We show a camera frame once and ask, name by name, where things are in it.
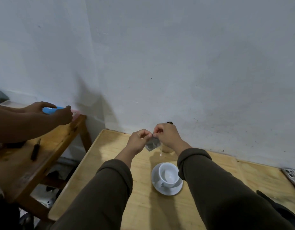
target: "hand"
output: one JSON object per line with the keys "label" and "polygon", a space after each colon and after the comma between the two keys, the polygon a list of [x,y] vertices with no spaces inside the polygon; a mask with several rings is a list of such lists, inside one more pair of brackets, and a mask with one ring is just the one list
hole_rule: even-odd
{"label": "hand", "polygon": [[71,112],[71,106],[66,106],[63,109],[58,109],[53,114],[51,114],[59,125],[66,125],[70,123],[73,119],[73,113]]}
{"label": "hand", "polygon": [[154,137],[161,143],[174,149],[174,146],[183,141],[176,129],[176,126],[170,123],[159,123],[154,128]]}
{"label": "hand", "polygon": [[145,129],[140,131],[135,131],[130,136],[127,145],[125,147],[126,151],[134,153],[134,155],[138,154],[142,151],[145,144],[149,141],[149,139],[153,136],[153,134]]}
{"label": "hand", "polygon": [[48,102],[35,102],[27,107],[22,108],[24,113],[39,113],[39,114],[45,114],[42,109],[44,107],[51,107],[51,108],[57,108],[54,104],[48,103]]}

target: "white saucer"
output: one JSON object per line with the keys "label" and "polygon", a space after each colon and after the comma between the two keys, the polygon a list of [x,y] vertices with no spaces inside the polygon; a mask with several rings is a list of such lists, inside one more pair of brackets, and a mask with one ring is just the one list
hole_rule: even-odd
{"label": "white saucer", "polygon": [[181,178],[179,178],[178,182],[172,188],[156,187],[155,186],[157,184],[157,182],[160,180],[158,170],[159,170],[159,167],[161,166],[161,164],[162,163],[159,163],[152,170],[152,174],[151,174],[152,184],[159,193],[162,193],[164,195],[175,195],[178,192],[180,192],[180,190],[183,186],[183,180]]}

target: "person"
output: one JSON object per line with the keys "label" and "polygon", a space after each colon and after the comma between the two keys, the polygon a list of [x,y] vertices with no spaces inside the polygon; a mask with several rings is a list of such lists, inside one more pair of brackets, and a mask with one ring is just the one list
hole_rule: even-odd
{"label": "person", "polygon": [[42,112],[44,107],[57,108],[48,102],[35,102],[24,108],[0,106],[0,143],[34,139],[72,121],[70,106],[51,115]]}
{"label": "person", "polygon": [[[294,229],[268,201],[214,163],[205,150],[183,141],[174,125],[158,124],[153,135],[177,154],[179,176],[188,183],[208,230]],[[151,136],[145,129],[134,132],[126,147],[103,163],[51,229],[120,229],[132,192],[131,162]]]}

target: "white cup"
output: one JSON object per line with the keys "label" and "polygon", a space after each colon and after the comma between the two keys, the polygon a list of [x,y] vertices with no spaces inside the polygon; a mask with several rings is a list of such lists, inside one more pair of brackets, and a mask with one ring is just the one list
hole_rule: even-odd
{"label": "white cup", "polygon": [[179,180],[178,169],[175,165],[169,162],[162,163],[158,170],[160,181],[157,182],[157,187],[173,187]]}

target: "wooden table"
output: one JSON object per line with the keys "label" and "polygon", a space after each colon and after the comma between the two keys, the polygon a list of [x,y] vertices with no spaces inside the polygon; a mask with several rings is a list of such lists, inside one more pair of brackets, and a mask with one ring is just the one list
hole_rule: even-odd
{"label": "wooden table", "polygon": [[80,134],[86,151],[91,146],[90,135],[85,124],[86,116],[80,115],[74,122],[58,126],[41,138],[36,161],[31,161],[31,153],[38,139],[28,140],[22,148],[0,151],[0,187],[8,202],[19,206],[34,216],[47,220],[49,209],[30,196],[39,184],[63,189],[66,182],[46,176],[50,168],[66,150],[72,140]]}
{"label": "wooden table", "polygon": [[[114,158],[126,146],[129,136],[110,130],[103,130],[99,134],[50,210],[51,220],[58,220],[102,163]],[[238,162],[228,155],[208,153],[214,162],[253,190],[259,189],[271,198],[276,197],[278,203],[290,204],[286,206],[295,212],[295,189],[277,168]],[[131,164],[133,192],[123,214],[121,229],[206,229],[187,182],[175,196],[162,195],[151,184],[150,174],[155,165],[161,162],[176,165],[176,161],[174,152],[164,154],[159,149],[151,152],[143,149],[135,156]]]}

